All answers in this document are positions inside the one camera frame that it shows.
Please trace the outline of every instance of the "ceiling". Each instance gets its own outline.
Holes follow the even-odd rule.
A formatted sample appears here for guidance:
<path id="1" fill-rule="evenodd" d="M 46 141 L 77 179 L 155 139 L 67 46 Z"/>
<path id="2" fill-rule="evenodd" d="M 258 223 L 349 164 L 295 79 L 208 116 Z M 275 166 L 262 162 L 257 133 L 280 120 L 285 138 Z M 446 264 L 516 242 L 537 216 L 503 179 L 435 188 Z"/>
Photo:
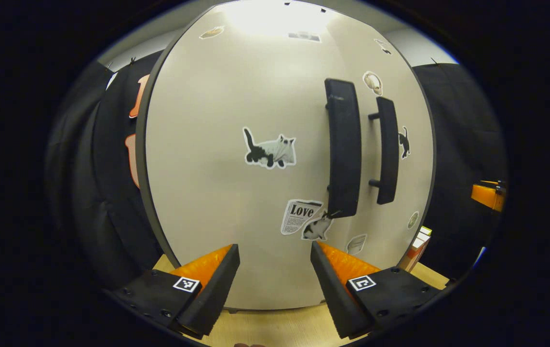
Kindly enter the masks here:
<path id="1" fill-rule="evenodd" d="M 256 1 L 281 1 L 283 0 L 256 0 Z M 198 17 L 211 6 L 229 2 L 229 0 L 194 0 L 176 6 L 167 13 L 163 13 L 151 22 L 142 25 L 125 38 L 115 42 L 97 60 L 101 64 L 107 64 L 114 57 L 145 42 L 151 38 L 164 35 L 170 31 L 184 28 L 191 20 Z M 409 28 L 409 26 L 391 15 L 377 9 L 374 6 L 358 0 L 308 0 L 312 4 L 333 9 L 339 13 L 349 15 L 361 22 L 374 27 L 381 34 L 390 31 Z"/>

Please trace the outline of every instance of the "black and white cat sticker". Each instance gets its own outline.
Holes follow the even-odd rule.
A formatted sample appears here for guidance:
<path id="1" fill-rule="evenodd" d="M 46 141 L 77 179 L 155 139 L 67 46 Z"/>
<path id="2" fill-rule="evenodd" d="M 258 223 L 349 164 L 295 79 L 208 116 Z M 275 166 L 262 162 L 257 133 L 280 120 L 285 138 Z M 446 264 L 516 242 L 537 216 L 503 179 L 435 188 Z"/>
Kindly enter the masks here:
<path id="1" fill-rule="evenodd" d="M 242 131 L 248 150 L 244 157 L 244 162 L 247 164 L 260 165 L 269 170 L 275 166 L 285 169 L 288 166 L 296 165 L 294 149 L 296 138 L 286 138 L 283 134 L 279 134 L 277 140 L 255 143 L 248 127 L 243 127 Z"/>
<path id="2" fill-rule="evenodd" d="M 322 216 L 319 219 L 310 220 L 307 223 L 305 229 L 303 230 L 303 234 L 301 235 L 301 240 L 328 240 L 326 237 L 326 231 L 330 229 L 330 225 L 332 225 L 332 223 L 333 220 L 331 216 L 329 216 L 326 211 L 323 211 Z"/>
<path id="3" fill-rule="evenodd" d="M 323 205 L 324 203 L 318 200 L 288 200 L 283 211 L 281 234 L 292 235 L 301 230 L 309 219 L 318 215 Z"/>
<path id="4" fill-rule="evenodd" d="M 374 41 L 375 41 L 378 45 L 380 45 L 380 48 L 382 49 L 382 52 L 384 52 L 384 53 L 386 53 L 386 54 L 392 55 L 392 53 L 390 53 L 390 51 L 387 50 L 387 49 L 385 48 L 385 46 L 387 45 L 386 42 L 380 41 L 379 39 L 376 39 L 376 38 L 374 38 Z"/>
<path id="5" fill-rule="evenodd" d="M 410 140 L 407 137 L 407 128 L 403 127 L 403 134 L 399 133 L 399 145 L 403 147 L 403 153 L 401 154 L 401 159 L 404 160 L 410 155 Z"/>

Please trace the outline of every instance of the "orange sticker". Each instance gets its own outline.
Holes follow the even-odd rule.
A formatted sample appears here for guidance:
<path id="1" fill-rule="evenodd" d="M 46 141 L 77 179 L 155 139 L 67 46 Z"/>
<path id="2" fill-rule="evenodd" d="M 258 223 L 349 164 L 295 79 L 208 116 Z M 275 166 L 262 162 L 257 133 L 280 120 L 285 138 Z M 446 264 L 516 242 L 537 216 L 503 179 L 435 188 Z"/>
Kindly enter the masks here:
<path id="1" fill-rule="evenodd" d="M 141 79 L 138 79 L 140 84 L 140 90 L 138 90 L 138 97 L 135 99 L 135 106 L 129 111 L 129 118 L 138 117 L 138 111 L 140 110 L 140 101 L 142 101 L 142 94 L 144 93 L 144 88 L 147 87 L 147 81 L 150 73 L 146 76 L 143 76 Z"/>
<path id="2" fill-rule="evenodd" d="M 140 189 L 140 184 L 138 183 L 138 168 L 135 163 L 135 134 L 131 134 L 125 138 L 125 146 L 129 151 L 129 169 L 131 171 L 131 178 L 134 180 L 134 184 L 138 189 Z"/>

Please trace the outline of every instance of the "orange object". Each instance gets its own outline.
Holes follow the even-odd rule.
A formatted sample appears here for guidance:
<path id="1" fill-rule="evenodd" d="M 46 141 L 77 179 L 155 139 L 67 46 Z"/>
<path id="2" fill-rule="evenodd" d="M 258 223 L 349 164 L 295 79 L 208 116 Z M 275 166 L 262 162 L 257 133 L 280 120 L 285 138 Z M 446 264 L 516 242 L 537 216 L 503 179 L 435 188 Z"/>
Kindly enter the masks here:
<path id="1" fill-rule="evenodd" d="M 492 187 L 473 185 L 471 187 L 471 198 L 496 211 L 502 211 L 504 195 L 498 193 Z"/>
<path id="2" fill-rule="evenodd" d="M 129 171 L 131 172 L 131 179 L 134 180 L 134 184 L 140 189 L 138 183 L 138 165 L 135 163 L 135 134 L 131 134 L 125 138 L 125 146 L 129 152 Z"/>
<path id="3" fill-rule="evenodd" d="M 200 283 L 202 283 L 202 289 L 200 290 L 201 293 L 202 290 L 206 288 L 208 281 L 211 280 L 215 270 L 217 270 L 219 264 L 221 264 L 221 261 L 224 260 L 224 257 L 231 247 L 232 245 L 229 244 L 228 246 L 220 248 L 215 252 L 202 255 L 202 257 L 199 257 L 195 261 L 175 268 L 172 272 L 170 272 L 170 274 L 186 277 L 192 280 L 199 280 Z"/>
<path id="4" fill-rule="evenodd" d="M 328 246 L 328 244 L 318 242 L 319 246 L 326 255 L 330 266 L 335 270 L 335 274 L 341 285 L 346 288 L 346 282 L 350 279 L 355 279 L 356 277 L 365 276 L 373 274 L 374 272 L 380 271 L 375 266 L 368 264 L 353 255 L 346 254 L 337 248 Z M 348 295 L 352 296 L 348 289 L 346 288 Z"/>
<path id="5" fill-rule="evenodd" d="M 129 118 L 136 118 L 138 117 L 138 111 L 140 110 L 140 101 L 142 101 L 142 94 L 144 93 L 144 88 L 147 87 L 148 77 L 151 74 L 142 76 L 141 79 L 138 79 L 138 83 L 140 84 L 140 89 L 138 90 L 138 97 L 135 99 L 135 105 L 134 108 L 132 108 L 129 111 Z"/>

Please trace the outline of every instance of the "white wall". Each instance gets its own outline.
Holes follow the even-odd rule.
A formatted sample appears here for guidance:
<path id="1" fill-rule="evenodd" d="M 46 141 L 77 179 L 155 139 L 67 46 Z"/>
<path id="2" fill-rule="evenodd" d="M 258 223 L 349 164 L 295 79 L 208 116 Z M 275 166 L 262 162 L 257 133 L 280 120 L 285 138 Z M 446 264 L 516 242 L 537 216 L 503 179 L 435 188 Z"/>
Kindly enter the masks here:
<path id="1" fill-rule="evenodd" d="M 400 29 L 381 34 L 400 51 L 411 66 L 434 64 L 431 58 L 436 62 L 458 64 L 436 42 L 415 29 Z"/>
<path id="2" fill-rule="evenodd" d="M 200 6 L 206 6 L 205 8 L 207 8 L 212 4 L 217 4 L 220 2 L 224 2 L 224 0 L 203 0 L 202 2 L 196 1 L 189 3 L 191 4 L 190 6 L 184 6 L 180 9 L 187 9 L 187 11 L 191 10 L 194 12 L 202 11 Z M 311 0 L 310 2 L 315 4 L 324 3 L 325 5 L 328 4 L 335 7 L 335 2 L 330 0 Z M 348 13 L 353 13 L 354 11 L 352 11 L 352 9 L 358 10 L 358 8 L 360 8 L 357 7 L 358 4 L 356 4 L 356 2 L 349 0 L 342 2 L 339 6 L 343 8 L 343 4 L 349 7 L 345 8 Z M 165 49 L 165 47 L 167 47 L 169 42 L 171 42 L 176 35 L 180 35 L 180 31 L 182 31 L 186 25 L 182 22 L 182 25 L 178 27 L 182 20 L 178 18 L 176 20 L 171 20 L 172 15 L 180 16 L 175 13 L 175 11 L 166 13 L 161 18 L 154 20 L 153 22 L 138 29 L 136 32 L 130 34 L 128 37 L 120 40 L 117 44 L 114 44 L 112 48 L 108 49 L 107 52 L 103 53 L 98 58 L 98 61 L 105 66 L 110 64 L 110 70 L 118 71 L 123 66 L 129 64 L 132 57 L 137 60 L 149 55 L 150 53 L 155 53 Z M 405 28 L 407 27 L 405 23 L 399 22 L 396 18 L 390 17 L 388 14 L 382 13 L 377 9 L 372 9 L 371 15 L 371 19 L 374 22 L 370 22 L 367 18 L 365 18 L 365 20 L 367 20 L 371 26 L 380 31 L 380 33 L 401 52 L 411 66 L 434 64 L 431 58 L 435 59 L 436 62 L 458 64 L 458 62 L 455 61 L 449 53 L 444 51 L 431 39 L 425 37 L 422 33 L 416 31 L 415 29 Z M 140 38 L 141 40 L 144 40 L 144 37 L 148 37 L 149 32 L 153 33 L 156 31 L 151 28 L 155 27 L 156 24 L 158 25 L 156 29 L 160 32 L 162 29 L 165 29 L 165 26 L 175 26 L 176 29 L 149 38 L 146 41 L 142 41 L 138 45 L 127 49 L 127 46 L 130 46 L 133 42 L 137 42 L 136 40 L 140 40 Z"/>
<path id="3" fill-rule="evenodd" d="M 123 66 L 128 65 L 129 62 L 131 62 L 132 57 L 138 60 L 140 58 L 146 57 L 151 53 L 162 51 L 167 47 L 167 45 L 174 39 L 176 35 L 180 35 L 180 31 L 181 29 L 177 29 L 168 33 L 164 33 L 163 35 L 158 35 L 157 37 L 148 39 L 147 41 L 142 42 L 141 44 L 138 44 L 137 46 L 134 46 L 124 51 L 123 53 L 120 53 L 109 61 L 100 62 L 105 66 L 108 66 L 109 64 L 109 69 L 111 71 L 118 71 Z"/>
<path id="4" fill-rule="evenodd" d="M 170 42 L 174 37 L 173 31 L 177 32 L 185 28 L 193 18 L 200 15 L 208 7 L 228 1 L 230 0 L 193 0 L 185 2 L 136 28 L 132 33 L 107 48 L 97 60 L 104 66 L 112 62 L 110 69 L 118 71 L 121 67 L 129 64 L 132 56 L 140 59 L 150 53 L 164 49 L 167 44 L 161 46 L 161 43 Z M 284 0 L 262 1 L 284 2 Z M 382 34 L 407 28 L 407 24 L 397 18 L 358 0 L 304 0 L 303 2 L 317 4 L 349 15 L 376 28 Z"/>

